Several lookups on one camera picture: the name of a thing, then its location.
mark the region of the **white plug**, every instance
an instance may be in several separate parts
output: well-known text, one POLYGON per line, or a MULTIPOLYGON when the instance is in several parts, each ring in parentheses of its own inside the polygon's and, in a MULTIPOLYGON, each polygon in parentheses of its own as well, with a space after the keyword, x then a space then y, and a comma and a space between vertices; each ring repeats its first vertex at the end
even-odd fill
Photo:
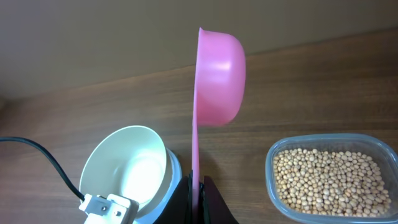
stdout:
POLYGON ((85 224, 132 224, 139 203, 114 194, 107 199, 101 196, 85 195, 79 209, 88 214, 85 224))

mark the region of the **scoop handle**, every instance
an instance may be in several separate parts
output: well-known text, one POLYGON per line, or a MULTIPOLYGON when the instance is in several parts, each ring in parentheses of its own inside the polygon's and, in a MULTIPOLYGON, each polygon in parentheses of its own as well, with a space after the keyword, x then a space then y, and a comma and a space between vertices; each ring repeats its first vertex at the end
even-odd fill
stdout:
POLYGON ((193 94, 193 116, 192 116, 192 218, 193 223, 197 221, 199 203, 199 146, 198 146, 198 125, 197 125, 197 92, 193 94))

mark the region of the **power cord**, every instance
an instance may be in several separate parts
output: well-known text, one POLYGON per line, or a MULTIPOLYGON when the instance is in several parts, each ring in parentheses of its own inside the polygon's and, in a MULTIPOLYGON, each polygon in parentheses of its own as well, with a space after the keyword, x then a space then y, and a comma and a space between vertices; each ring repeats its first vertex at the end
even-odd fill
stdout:
POLYGON ((34 141, 30 140, 30 139, 20 138, 20 137, 0 137, 0 142, 5 142, 5 141, 21 142, 21 143, 28 144, 28 145, 38 149, 40 152, 42 152, 49 159, 49 161, 54 166, 54 168, 58 171, 58 173, 60 174, 61 178, 66 183, 66 185, 69 187, 69 189, 78 198, 80 198, 80 200, 82 200, 82 201, 85 200, 85 196, 72 184, 72 182, 68 178, 67 174, 61 168, 60 164, 55 160, 55 158, 51 155, 51 153, 48 152, 48 150, 46 150, 39 143, 36 143, 36 142, 34 142, 34 141))

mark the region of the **beige wall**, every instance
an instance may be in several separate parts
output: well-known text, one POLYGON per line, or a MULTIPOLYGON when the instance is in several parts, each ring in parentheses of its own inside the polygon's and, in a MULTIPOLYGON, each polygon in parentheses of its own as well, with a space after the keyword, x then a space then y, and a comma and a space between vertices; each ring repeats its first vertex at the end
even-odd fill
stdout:
POLYGON ((195 63, 198 28, 246 53, 398 26, 391 0, 4 0, 0 95, 18 98, 195 63))

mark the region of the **wooden table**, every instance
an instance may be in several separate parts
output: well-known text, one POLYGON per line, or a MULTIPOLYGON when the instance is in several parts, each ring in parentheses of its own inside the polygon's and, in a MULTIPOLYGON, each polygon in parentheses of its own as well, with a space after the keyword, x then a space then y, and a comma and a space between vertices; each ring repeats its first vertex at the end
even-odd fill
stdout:
MULTIPOLYGON (((364 133, 398 149, 398 29, 274 50, 247 58, 244 101, 222 128, 200 128, 201 175, 214 178, 240 223, 292 223, 271 203, 264 164, 279 139, 364 133)), ((85 162, 113 131, 157 131, 191 169, 194 66, 11 103, 0 135, 50 150, 78 186, 85 162)), ((0 145, 1 223, 83 223, 78 199, 35 149, 0 145)))

